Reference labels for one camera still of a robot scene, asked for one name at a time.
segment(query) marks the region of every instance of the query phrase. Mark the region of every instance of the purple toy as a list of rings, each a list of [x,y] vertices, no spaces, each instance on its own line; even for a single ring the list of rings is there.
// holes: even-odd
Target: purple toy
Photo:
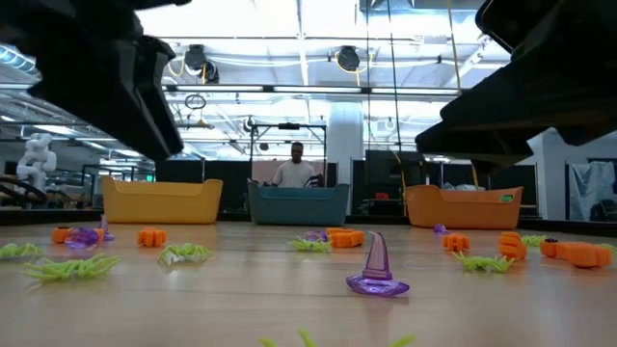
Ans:
[[[307,231],[302,236],[302,238],[305,241],[309,241],[309,242],[316,242],[316,241],[328,242],[328,234],[324,230]]]
[[[389,271],[388,248],[380,232],[369,231],[373,235],[366,266],[361,275],[347,278],[347,285],[356,293],[390,297],[409,290],[409,285],[394,280]]]
[[[98,232],[91,227],[74,227],[68,231],[65,245],[72,249],[85,249],[98,242]]]
[[[450,231],[448,231],[444,225],[436,225],[433,228],[433,232],[435,232],[438,235],[447,235],[450,233]]]
[[[100,215],[100,228],[103,229],[103,241],[114,241],[116,238],[114,235],[110,234],[107,230],[107,217],[105,215]]]

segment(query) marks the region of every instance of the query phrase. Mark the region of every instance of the person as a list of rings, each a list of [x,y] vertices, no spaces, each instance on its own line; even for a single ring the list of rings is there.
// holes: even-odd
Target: person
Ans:
[[[315,175],[315,169],[302,161],[304,146],[295,142],[291,145],[291,160],[282,163],[274,175],[272,183],[282,188],[304,188],[309,179]]]

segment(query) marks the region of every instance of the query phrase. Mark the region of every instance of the white humanoid robot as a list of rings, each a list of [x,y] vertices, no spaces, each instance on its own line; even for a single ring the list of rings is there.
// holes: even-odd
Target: white humanoid robot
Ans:
[[[51,135],[32,134],[26,141],[26,152],[17,163],[17,179],[25,180],[33,187],[45,192],[47,173],[56,170],[56,153],[49,150]]]

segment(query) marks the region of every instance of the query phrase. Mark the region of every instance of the ceiling light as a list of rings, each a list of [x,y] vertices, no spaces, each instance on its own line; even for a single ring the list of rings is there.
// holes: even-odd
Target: ceiling light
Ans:
[[[90,146],[92,148],[95,148],[95,149],[107,150],[107,147],[101,146],[99,144],[92,143],[90,141],[84,141],[84,144],[86,144],[86,145],[88,145],[88,146]]]
[[[282,93],[360,93],[362,88],[348,87],[275,87],[275,92]]]
[[[117,141],[116,139],[112,139],[112,138],[75,138],[75,140],[77,140],[77,141],[97,141],[97,142],[113,142],[113,141]]]
[[[171,92],[263,92],[261,86],[163,86],[165,91],[171,87]]]
[[[0,83],[0,90],[27,91],[32,86],[29,83]]]
[[[459,91],[453,88],[373,88],[371,93],[457,95]]]
[[[131,149],[116,149],[116,152],[126,156],[142,156],[142,153]]]
[[[35,125],[37,129],[53,132],[62,135],[74,135],[76,132],[65,126],[59,125]]]

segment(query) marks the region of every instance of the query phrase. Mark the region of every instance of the toy witch hat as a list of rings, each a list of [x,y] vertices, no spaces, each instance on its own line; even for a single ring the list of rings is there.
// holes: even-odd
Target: toy witch hat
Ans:
[[[360,294],[389,297],[409,290],[406,283],[394,280],[389,271],[388,248],[380,232],[369,231],[373,235],[366,266],[361,275],[347,278],[347,285]]]
[[[107,230],[107,216],[105,215],[100,215],[100,228],[103,229],[103,241],[114,241],[116,237]]]

